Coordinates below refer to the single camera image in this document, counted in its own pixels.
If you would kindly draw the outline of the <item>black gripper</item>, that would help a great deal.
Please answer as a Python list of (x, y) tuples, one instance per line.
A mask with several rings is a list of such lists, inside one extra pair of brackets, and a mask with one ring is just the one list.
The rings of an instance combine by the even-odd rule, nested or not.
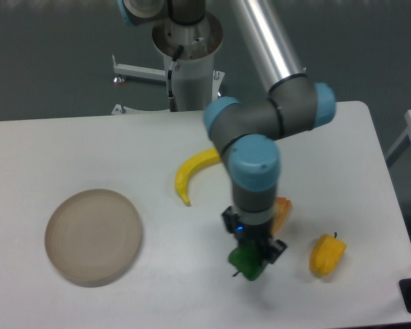
[(272, 237), (274, 216), (273, 206), (262, 212), (248, 212), (228, 206), (221, 214), (225, 229), (239, 245), (248, 241), (256, 244), (262, 266), (272, 265), (287, 249), (285, 242)]

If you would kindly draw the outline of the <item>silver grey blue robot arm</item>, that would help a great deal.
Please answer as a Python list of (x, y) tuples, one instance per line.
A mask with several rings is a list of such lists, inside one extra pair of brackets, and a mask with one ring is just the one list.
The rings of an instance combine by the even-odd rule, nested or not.
[(265, 91), (263, 100), (247, 104), (212, 96), (211, 60), (223, 27), (205, 1), (119, 1), (118, 7), (126, 23), (153, 24), (170, 110), (203, 111), (231, 180), (233, 204), (223, 213), (228, 232), (239, 246), (252, 246), (257, 263), (274, 263), (284, 250), (271, 233), (280, 172), (275, 142), (330, 123), (333, 90), (307, 76), (270, 1), (230, 2)]

